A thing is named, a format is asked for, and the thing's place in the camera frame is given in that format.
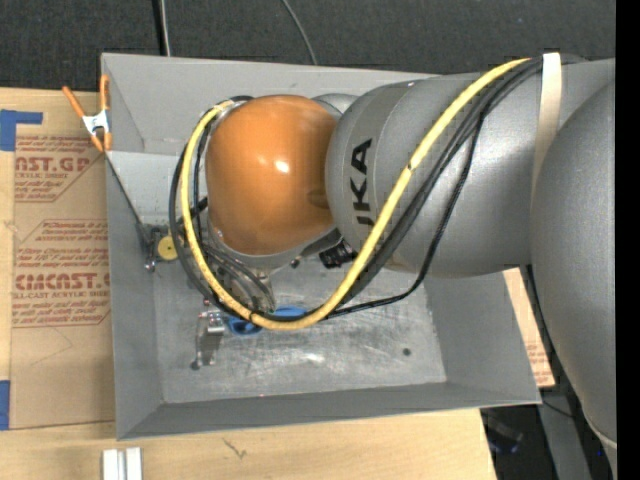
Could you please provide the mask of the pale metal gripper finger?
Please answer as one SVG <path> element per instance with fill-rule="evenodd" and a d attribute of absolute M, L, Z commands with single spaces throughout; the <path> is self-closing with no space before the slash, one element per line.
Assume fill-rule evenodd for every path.
<path fill-rule="evenodd" d="M 211 312 L 209 314 L 209 341 L 210 354 L 209 364 L 213 365 L 216 361 L 216 354 L 221 345 L 225 333 L 225 323 L 220 312 Z"/>
<path fill-rule="evenodd" d="M 211 335 L 209 334 L 209 324 L 211 323 L 211 312 L 200 312 L 196 325 L 195 337 L 195 359 L 191 363 L 192 370 L 199 370 L 203 366 L 209 366 L 212 359 Z"/>

